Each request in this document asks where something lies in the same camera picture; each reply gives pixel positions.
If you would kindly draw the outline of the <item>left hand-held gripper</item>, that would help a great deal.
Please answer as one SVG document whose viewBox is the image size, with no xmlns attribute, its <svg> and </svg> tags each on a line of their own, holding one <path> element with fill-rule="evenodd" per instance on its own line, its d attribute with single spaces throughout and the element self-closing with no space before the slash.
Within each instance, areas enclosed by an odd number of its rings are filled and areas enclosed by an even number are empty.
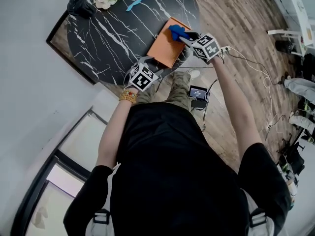
<svg viewBox="0 0 315 236">
<path fill-rule="evenodd" d="M 147 62 L 151 62 L 154 59 L 155 58 L 151 56 L 141 57 L 139 63 L 135 63 L 131 67 L 128 87 L 136 88 L 138 91 L 144 92 L 162 76 L 164 72 L 163 69 L 160 69 L 155 73 L 147 64 Z"/>
</svg>

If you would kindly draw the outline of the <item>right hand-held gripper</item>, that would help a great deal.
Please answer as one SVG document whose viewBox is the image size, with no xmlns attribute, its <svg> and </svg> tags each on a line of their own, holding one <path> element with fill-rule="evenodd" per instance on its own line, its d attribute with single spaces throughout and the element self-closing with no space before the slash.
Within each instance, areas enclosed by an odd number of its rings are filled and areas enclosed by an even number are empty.
<svg viewBox="0 0 315 236">
<path fill-rule="evenodd" d="M 209 33 L 206 33 L 199 38 L 199 33 L 195 31 L 186 31 L 186 38 L 180 36 L 179 39 L 187 46 L 192 47 L 192 50 L 198 58 L 204 61 L 210 61 L 220 52 L 220 46 L 217 40 Z"/>
</svg>

